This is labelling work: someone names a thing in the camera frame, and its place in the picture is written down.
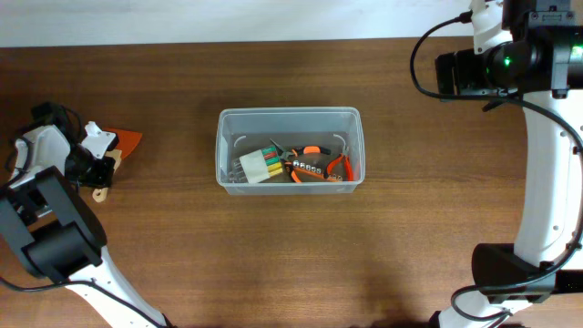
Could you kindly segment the orange scraper wooden handle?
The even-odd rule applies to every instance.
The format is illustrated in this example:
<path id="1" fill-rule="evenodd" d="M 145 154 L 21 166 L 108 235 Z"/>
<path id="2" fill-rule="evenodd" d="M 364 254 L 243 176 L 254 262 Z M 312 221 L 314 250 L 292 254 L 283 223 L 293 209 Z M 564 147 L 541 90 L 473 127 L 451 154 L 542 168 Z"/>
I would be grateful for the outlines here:
<path id="1" fill-rule="evenodd" d="M 121 162 L 136 149 L 142 139 L 142 134 L 140 132 L 118 128 L 107 129 L 107 132 L 113 132 L 118 137 L 118 144 L 115 148 L 106 152 L 106 158 L 115 160 L 114 172 L 116 172 Z M 92 198 L 95 202 L 101 203 L 107 199 L 107 195 L 108 188 L 94 189 Z"/>

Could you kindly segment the small red cutter pliers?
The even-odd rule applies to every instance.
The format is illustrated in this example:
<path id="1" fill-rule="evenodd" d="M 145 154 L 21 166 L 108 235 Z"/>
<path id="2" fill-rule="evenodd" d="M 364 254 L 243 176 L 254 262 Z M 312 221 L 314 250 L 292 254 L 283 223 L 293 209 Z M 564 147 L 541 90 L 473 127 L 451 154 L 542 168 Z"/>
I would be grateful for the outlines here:
<path id="1" fill-rule="evenodd" d="M 343 169 L 343 174 L 342 174 L 343 181 L 353 181 L 354 180 L 353 168 L 352 168 L 352 164 L 350 161 L 349 147 L 348 146 L 343 146 L 343 149 L 340 152 L 340 154 L 326 165 L 324 172 L 323 172 L 323 176 L 326 179 L 330 178 L 331 176 L 334 176 L 336 168 L 338 166 L 341 166 Z"/>

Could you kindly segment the screwdriver set clear case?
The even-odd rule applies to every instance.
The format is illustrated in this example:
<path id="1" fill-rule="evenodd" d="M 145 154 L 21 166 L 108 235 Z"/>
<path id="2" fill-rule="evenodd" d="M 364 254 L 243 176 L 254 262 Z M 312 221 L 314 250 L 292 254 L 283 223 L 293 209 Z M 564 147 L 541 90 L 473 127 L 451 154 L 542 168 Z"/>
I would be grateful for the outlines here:
<path id="1" fill-rule="evenodd" d="M 283 165 L 274 146 L 258 149 L 231 162 L 229 181 L 256 184 L 283 173 Z"/>

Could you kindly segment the orange socket bit rail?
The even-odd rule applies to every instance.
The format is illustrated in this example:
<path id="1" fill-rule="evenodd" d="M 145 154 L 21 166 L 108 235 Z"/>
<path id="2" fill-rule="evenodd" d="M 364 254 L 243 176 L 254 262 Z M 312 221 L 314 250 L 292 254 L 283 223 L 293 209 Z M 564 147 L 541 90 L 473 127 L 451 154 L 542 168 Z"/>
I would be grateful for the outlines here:
<path id="1" fill-rule="evenodd" d="M 324 171 L 320 168 L 310 166 L 299 160 L 295 160 L 292 163 L 286 164 L 286 169 L 291 177 L 291 180 L 296 183 L 302 183 L 301 175 L 310 176 L 311 178 L 321 179 L 329 182 L 342 182 L 343 177 L 336 175 L 334 173 L 324 174 Z"/>

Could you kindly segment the clear plastic container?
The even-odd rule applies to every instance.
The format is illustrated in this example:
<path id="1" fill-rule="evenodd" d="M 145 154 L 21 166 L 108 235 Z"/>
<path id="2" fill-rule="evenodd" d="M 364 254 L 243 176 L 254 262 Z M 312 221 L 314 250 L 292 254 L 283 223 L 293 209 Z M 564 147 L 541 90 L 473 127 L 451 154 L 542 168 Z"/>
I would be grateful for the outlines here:
<path id="1" fill-rule="evenodd" d="M 351 107 L 232 108 L 220 113 L 217 182 L 234 196 L 351 193 L 365 177 Z"/>

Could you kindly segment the long nose pliers orange black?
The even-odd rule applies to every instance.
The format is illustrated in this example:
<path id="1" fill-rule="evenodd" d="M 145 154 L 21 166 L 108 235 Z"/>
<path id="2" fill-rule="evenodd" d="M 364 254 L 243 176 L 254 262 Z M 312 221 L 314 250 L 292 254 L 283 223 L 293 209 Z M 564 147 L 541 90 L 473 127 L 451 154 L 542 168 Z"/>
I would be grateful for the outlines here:
<path id="1" fill-rule="evenodd" d="M 279 159 L 282 163 L 282 166 L 287 173 L 288 173 L 288 170 L 286 169 L 287 163 L 292 163 L 295 160 L 301 161 L 301 159 L 306 155 L 318 154 L 328 156 L 332 154 L 328 148 L 321 146 L 303 146 L 297 148 L 288 148 L 284 147 L 283 145 L 280 145 L 272 138 L 270 139 L 270 142 L 275 147 Z"/>

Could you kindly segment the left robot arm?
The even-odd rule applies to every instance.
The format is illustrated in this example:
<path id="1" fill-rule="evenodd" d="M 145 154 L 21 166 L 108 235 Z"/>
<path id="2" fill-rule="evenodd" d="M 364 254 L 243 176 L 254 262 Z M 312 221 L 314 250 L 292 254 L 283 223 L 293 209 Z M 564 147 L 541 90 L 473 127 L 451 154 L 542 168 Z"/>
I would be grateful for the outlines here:
<path id="1" fill-rule="evenodd" d="M 31 110 L 7 162 L 12 175 L 1 187 L 1 235 L 26 271 L 50 283 L 35 292 L 68 289 L 112 327 L 169 327 L 124 277 L 107 248 L 82 187 L 100 202 L 122 159 L 140 136 L 83 123 L 76 111 L 45 102 Z"/>

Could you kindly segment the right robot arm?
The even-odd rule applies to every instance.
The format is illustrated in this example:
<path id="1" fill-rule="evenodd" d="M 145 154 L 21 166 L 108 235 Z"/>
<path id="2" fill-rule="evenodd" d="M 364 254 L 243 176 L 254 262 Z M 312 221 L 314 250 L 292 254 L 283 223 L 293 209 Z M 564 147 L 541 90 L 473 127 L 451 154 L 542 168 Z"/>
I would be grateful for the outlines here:
<path id="1" fill-rule="evenodd" d="M 473 47 L 435 60 L 440 100 L 523 109 L 525 204 L 516 239 L 481 243 L 472 285 L 430 325 L 504 327 L 555 294 L 582 290 L 582 4 L 474 1 L 457 18 Z"/>

